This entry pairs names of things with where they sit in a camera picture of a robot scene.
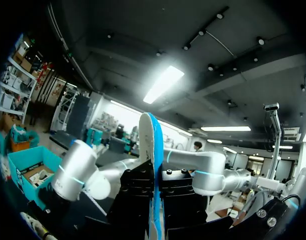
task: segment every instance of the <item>teal storage box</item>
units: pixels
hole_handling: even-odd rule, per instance
[[[43,164],[54,173],[57,171],[62,159],[44,146],[37,146],[22,151],[8,154],[9,169],[11,178],[15,185],[22,190],[29,201],[35,203],[42,209],[45,204],[39,199],[38,193],[41,188],[46,188],[51,183],[53,176],[50,176],[38,187],[34,187],[21,173],[32,166]]]

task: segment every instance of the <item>screw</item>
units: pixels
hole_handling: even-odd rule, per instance
[[[271,216],[268,220],[267,220],[267,225],[272,228],[277,224],[277,219],[273,216]]]
[[[260,209],[256,212],[256,215],[261,219],[265,218],[267,215],[267,211],[265,211],[264,209]]]

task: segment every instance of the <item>box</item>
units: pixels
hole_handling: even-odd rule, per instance
[[[29,63],[29,61],[24,58],[22,61],[21,67],[24,68],[29,73],[31,70],[32,64]]]
[[[51,184],[53,176],[48,177],[41,185],[35,187],[31,184],[25,174],[33,169],[45,166],[52,172],[56,172],[62,159],[56,156],[44,146],[37,146],[23,151],[8,154],[9,169],[12,181],[23,192],[29,201],[35,201],[42,210],[45,204],[39,199],[40,189]]]

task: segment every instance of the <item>metal shelf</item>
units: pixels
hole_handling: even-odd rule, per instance
[[[7,60],[18,70],[20,70],[22,73],[24,73],[26,76],[28,76],[31,79],[36,80],[37,78],[33,76],[32,74],[28,73],[23,67],[21,67],[16,61],[14,61],[10,56],[7,58]]]
[[[0,86],[1,87],[3,87],[3,88],[6,88],[6,89],[8,89],[8,90],[10,90],[10,91],[12,91],[12,92],[14,92],[14,93],[16,93],[16,94],[19,94],[19,95],[21,95],[21,96],[24,96],[24,97],[29,97],[29,93],[24,93],[24,92],[22,92],[22,91],[20,91],[20,90],[18,90],[18,89],[16,89],[16,88],[14,88],[14,87],[12,87],[12,86],[9,86],[9,85],[7,85],[7,84],[5,84],[5,83],[3,83],[3,82],[1,82],[0,81]]]
[[[7,109],[7,108],[1,107],[1,106],[0,106],[0,111],[6,112],[6,113],[9,113],[9,114],[16,114],[16,115],[20,115],[20,116],[24,115],[23,111],[15,111],[15,110]]]

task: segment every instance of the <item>person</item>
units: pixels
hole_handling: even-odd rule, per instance
[[[202,143],[200,141],[195,141],[194,142],[194,150],[195,152],[202,152]]]

